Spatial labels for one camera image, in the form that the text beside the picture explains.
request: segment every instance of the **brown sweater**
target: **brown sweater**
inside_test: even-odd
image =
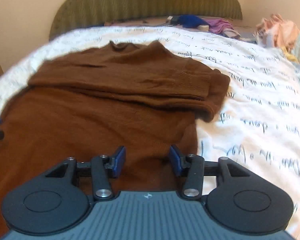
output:
[[[197,152],[194,112],[211,121],[229,82],[158,41],[110,43],[45,62],[1,116],[0,206],[8,191],[65,158],[89,161],[120,145],[127,157],[115,192],[175,189],[169,146]],[[0,236],[6,231],[0,212]]]

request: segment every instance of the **headboard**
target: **headboard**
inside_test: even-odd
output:
[[[238,0],[66,0],[53,20],[50,40],[114,20],[181,14],[242,19]]]

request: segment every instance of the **ribbed surface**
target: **ribbed surface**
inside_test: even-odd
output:
[[[238,0],[66,0],[54,18],[50,39],[114,20],[181,14],[242,19]]]
[[[175,192],[122,192],[95,205],[80,225],[55,236],[10,232],[5,240],[292,240],[285,232],[245,236],[211,220],[201,204]]]

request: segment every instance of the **upholstered headboard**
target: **upholstered headboard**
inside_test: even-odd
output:
[[[53,20],[50,40],[114,20],[181,14],[242,19],[238,0],[66,0]]]

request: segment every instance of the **pink cloth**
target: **pink cloth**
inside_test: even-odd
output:
[[[209,25],[209,32],[220,34],[224,32],[225,28],[233,30],[233,26],[223,18],[203,18]]]
[[[300,32],[297,25],[289,20],[283,20],[280,14],[272,14],[270,19],[262,19],[255,32],[257,43],[267,48],[285,47],[288,52]]]

